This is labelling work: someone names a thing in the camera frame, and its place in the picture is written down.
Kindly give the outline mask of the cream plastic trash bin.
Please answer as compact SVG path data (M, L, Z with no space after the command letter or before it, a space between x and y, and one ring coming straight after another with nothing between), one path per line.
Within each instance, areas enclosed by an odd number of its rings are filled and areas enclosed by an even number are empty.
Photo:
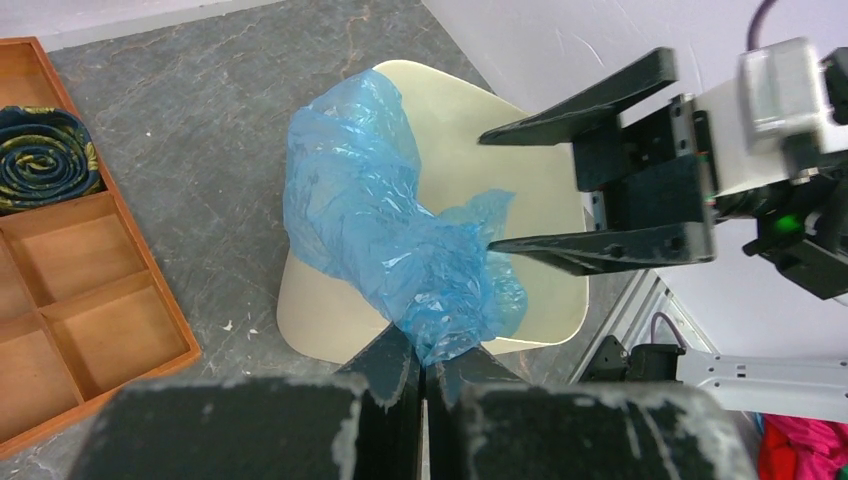
M564 146L486 146L516 121L504 100L429 66L390 60L293 116L279 330L299 353L351 360L390 325L426 361L571 339L588 281L490 251L498 239L582 233Z

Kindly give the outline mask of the pink cloth shirt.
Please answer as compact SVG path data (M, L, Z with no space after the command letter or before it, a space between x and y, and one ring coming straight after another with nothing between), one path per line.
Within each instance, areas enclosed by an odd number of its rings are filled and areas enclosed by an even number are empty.
M757 459L760 479L846 479L847 425L765 414Z

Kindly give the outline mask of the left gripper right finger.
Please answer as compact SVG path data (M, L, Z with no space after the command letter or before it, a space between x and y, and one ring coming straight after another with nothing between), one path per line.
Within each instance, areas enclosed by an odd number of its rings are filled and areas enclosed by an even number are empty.
M616 369L534 386L481 348L425 371L436 479L753 479L730 416L675 379L687 352L640 345Z

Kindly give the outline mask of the orange wooden divided tray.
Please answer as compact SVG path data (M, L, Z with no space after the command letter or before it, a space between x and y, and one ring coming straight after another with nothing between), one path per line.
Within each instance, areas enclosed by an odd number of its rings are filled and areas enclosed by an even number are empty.
M7 106L60 108L80 119L33 37L1 43ZM185 369L201 354L96 152L99 192L1 214L3 458L94 414L125 384Z

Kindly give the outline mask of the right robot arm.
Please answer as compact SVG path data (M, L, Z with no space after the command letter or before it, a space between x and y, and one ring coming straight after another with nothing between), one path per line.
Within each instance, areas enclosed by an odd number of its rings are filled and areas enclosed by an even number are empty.
M803 37L743 53L736 76L682 94L624 125L622 113L678 79L658 47L538 114L489 130L482 145L573 152L594 229L494 241L591 276L707 263L715 228L752 219L742 250L822 300L847 291L847 51L821 57Z

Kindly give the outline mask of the blue plastic trash bag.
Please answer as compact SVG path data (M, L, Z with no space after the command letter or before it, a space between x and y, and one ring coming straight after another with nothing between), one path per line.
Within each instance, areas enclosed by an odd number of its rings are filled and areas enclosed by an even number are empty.
M431 365L515 329L528 295L508 257L488 250L514 193L435 214L417 198L421 168L400 91L365 70L293 115L283 219L299 260L354 287Z

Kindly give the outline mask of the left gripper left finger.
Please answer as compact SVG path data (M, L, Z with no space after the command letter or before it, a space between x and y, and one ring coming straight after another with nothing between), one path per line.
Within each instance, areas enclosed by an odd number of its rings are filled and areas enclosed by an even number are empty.
M97 416L73 479L417 479L420 366L396 327L319 376L160 379Z

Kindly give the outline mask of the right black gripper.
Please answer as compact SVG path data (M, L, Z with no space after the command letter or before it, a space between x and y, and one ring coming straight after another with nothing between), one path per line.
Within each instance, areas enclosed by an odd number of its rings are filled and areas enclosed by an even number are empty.
M628 126L619 116L677 81L674 50L658 47L542 112L481 134L481 145L572 141L577 186L590 195L597 230L503 239L488 249L574 276L713 261L714 175L696 133L703 116L695 97L677 95Z

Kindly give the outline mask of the rolled dark tie right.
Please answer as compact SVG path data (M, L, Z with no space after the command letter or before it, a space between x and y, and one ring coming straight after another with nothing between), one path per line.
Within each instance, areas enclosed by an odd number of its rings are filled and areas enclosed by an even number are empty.
M73 200L103 188L91 136L72 113L51 107L1 109L1 214Z

